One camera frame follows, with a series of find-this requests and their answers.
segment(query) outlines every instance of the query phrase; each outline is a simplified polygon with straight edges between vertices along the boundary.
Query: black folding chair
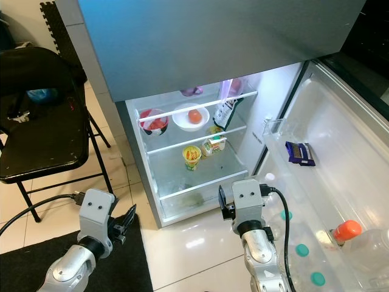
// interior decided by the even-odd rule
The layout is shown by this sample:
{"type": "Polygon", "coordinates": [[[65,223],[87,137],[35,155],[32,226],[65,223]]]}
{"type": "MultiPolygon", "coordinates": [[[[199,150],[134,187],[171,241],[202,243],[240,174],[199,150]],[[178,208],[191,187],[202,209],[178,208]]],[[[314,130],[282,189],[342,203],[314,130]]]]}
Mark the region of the black folding chair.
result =
{"type": "MultiPolygon", "coordinates": [[[[26,203],[30,193],[83,179],[104,176],[113,193],[95,136],[111,147],[85,104],[84,86],[77,86],[68,64],[54,52],[41,47],[26,47],[0,53],[0,130],[7,135],[0,141],[0,181],[17,183],[26,203]],[[32,89],[55,88],[58,98],[37,105],[26,95],[32,89]],[[27,122],[17,122],[10,115],[29,113],[27,122]],[[93,134],[91,124],[98,134],[93,134]],[[101,173],[26,191],[22,182],[82,166],[88,160],[91,138],[101,173]]],[[[31,211],[36,222],[40,218],[31,211]]]]}

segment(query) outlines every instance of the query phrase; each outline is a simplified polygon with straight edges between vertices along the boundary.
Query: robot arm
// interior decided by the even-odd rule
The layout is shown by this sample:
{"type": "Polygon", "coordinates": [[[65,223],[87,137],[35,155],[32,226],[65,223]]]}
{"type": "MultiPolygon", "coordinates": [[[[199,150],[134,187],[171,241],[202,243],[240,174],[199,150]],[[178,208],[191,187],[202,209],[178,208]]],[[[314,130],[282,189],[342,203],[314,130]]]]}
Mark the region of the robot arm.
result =
{"type": "Polygon", "coordinates": [[[110,216],[117,203],[113,194],[90,189],[80,203],[78,243],[50,266],[38,292],[84,291],[97,261],[111,253],[112,243],[125,242],[125,233],[133,222],[136,205],[127,211],[121,224],[116,224],[110,216]]]}
{"type": "Polygon", "coordinates": [[[232,219],[234,233],[241,237],[244,261],[251,274],[252,292],[287,292],[289,286],[278,266],[270,227],[262,218],[262,194],[255,179],[232,184],[234,202],[226,204],[219,187],[219,202],[225,220],[232,219]]]}

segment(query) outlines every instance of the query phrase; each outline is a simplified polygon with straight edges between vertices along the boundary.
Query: tiled floor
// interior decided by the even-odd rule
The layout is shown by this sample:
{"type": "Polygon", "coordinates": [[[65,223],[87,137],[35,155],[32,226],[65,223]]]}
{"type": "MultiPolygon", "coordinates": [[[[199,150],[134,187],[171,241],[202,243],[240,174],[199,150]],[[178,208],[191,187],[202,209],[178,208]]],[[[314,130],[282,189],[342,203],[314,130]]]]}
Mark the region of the tiled floor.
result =
{"type": "MultiPolygon", "coordinates": [[[[113,216],[124,214],[130,206],[137,204],[153,289],[161,292],[250,291],[250,276],[244,267],[241,241],[232,232],[231,222],[223,221],[218,210],[157,229],[137,167],[135,164],[123,165],[108,124],[87,83],[86,98],[88,109],[112,145],[108,149],[97,138],[112,188],[120,198],[113,216]]],[[[24,185],[27,190],[36,189],[98,170],[91,146],[87,163],[79,169],[33,179],[24,185]]],[[[33,193],[31,200],[35,203],[57,194],[91,187],[106,190],[103,177],[33,193]]],[[[18,188],[0,183],[0,227],[25,208],[18,188]]],[[[39,207],[42,222],[35,223],[30,214],[17,220],[0,238],[0,253],[78,230],[79,209],[67,199],[39,207]]]]}

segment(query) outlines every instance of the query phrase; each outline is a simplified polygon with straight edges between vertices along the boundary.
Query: black cable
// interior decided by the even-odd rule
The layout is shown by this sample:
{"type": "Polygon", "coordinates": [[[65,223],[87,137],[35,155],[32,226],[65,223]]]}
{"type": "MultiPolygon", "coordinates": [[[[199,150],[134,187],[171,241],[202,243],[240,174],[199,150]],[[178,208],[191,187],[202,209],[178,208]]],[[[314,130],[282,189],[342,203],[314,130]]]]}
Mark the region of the black cable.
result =
{"type": "Polygon", "coordinates": [[[287,208],[287,203],[285,200],[284,195],[277,190],[275,187],[270,187],[270,191],[277,193],[278,196],[280,196],[280,199],[282,201],[282,204],[284,205],[285,209],[285,242],[284,242],[284,262],[285,262],[285,273],[287,277],[287,281],[289,283],[289,286],[291,287],[292,292],[296,292],[296,289],[294,288],[291,272],[289,271],[289,261],[287,260],[288,257],[288,251],[287,246],[289,245],[289,209],[287,208]]]}
{"type": "Polygon", "coordinates": [[[10,221],[8,221],[1,229],[0,229],[0,236],[3,234],[3,232],[13,223],[15,222],[17,219],[19,219],[20,217],[22,217],[24,214],[30,212],[32,209],[36,208],[36,207],[39,207],[43,204],[46,204],[48,202],[51,202],[51,201],[54,201],[54,200],[57,200],[57,199],[62,199],[62,198],[71,198],[71,199],[74,199],[75,197],[75,194],[72,193],[72,194],[65,194],[65,195],[58,195],[58,196],[53,196],[52,198],[48,198],[46,200],[43,200],[43,201],[40,201],[39,203],[36,203],[30,207],[28,207],[27,209],[23,210],[22,212],[20,212],[18,215],[14,216],[10,221]]]}

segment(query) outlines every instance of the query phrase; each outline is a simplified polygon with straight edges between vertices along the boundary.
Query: chair seat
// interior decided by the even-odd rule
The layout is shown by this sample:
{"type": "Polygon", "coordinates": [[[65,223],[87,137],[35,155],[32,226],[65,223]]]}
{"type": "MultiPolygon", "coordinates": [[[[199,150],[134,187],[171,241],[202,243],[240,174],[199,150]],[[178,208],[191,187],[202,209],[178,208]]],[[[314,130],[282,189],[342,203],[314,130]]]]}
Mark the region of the chair seat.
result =
{"type": "MultiPolygon", "coordinates": [[[[84,97],[83,88],[79,93],[84,97]]],[[[6,101],[1,98],[2,107],[6,101]]],[[[0,181],[15,183],[72,170],[88,160],[86,123],[69,94],[55,106],[34,105],[30,115],[28,122],[14,123],[8,129],[0,156],[0,181]]]]}

